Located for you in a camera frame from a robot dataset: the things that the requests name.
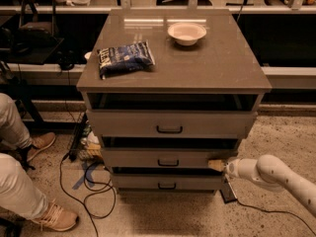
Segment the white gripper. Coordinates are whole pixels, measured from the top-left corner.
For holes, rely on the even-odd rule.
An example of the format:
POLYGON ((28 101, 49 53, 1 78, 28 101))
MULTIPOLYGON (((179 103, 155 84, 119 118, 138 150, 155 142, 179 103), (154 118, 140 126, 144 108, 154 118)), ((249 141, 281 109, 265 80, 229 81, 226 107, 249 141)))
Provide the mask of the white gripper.
POLYGON ((244 178, 245 160, 240 158, 229 158, 227 162, 221 159, 208 161, 208 167, 217 172, 225 172, 229 177, 244 178))

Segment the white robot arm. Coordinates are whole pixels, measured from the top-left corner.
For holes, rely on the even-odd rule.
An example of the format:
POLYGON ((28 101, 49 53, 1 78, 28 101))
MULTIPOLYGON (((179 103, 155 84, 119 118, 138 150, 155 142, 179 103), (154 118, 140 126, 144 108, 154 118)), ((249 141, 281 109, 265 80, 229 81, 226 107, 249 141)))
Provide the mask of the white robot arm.
POLYGON ((272 192, 287 190, 313 216, 316 216, 316 185, 291 170, 274 155, 258 159, 230 157, 227 160, 211 159, 208 167, 229 177, 248 180, 272 192))

